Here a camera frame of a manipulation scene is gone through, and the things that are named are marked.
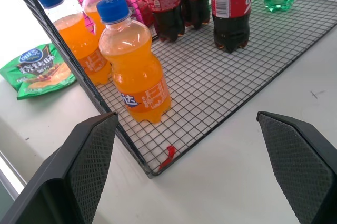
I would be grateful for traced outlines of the green chip bag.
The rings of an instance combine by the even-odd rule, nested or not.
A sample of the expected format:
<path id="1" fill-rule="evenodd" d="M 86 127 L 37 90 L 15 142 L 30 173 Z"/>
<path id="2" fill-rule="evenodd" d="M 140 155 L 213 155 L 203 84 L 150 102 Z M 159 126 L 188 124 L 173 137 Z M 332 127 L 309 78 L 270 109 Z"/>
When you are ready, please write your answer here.
<path id="1" fill-rule="evenodd" d="M 0 75 L 16 90 L 18 100 L 58 91 L 76 81 L 52 43 L 22 53 L 2 67 Z"/>

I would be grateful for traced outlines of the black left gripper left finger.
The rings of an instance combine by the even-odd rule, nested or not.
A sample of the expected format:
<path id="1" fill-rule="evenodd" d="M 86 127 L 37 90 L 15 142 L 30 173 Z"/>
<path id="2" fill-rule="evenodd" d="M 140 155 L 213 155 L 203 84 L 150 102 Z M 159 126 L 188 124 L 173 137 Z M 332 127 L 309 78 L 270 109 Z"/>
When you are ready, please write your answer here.
<path id="1" fill-rule="evenodd" d="M 110 167 L 118 115 L 77 124 L 43 161 L 0 224 L 92 224 Z"/>

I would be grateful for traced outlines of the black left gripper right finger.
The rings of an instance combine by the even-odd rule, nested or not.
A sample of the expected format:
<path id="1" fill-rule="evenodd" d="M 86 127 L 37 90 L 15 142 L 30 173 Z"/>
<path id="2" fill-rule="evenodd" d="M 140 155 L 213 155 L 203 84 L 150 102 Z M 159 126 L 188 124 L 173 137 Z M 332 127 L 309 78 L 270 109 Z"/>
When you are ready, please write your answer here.
<path id="1" fill-rule="evenodd" d="M 276 180 L 300 224 L 337 224 L 337 149 L 311 124 L 260 111 Z"/>

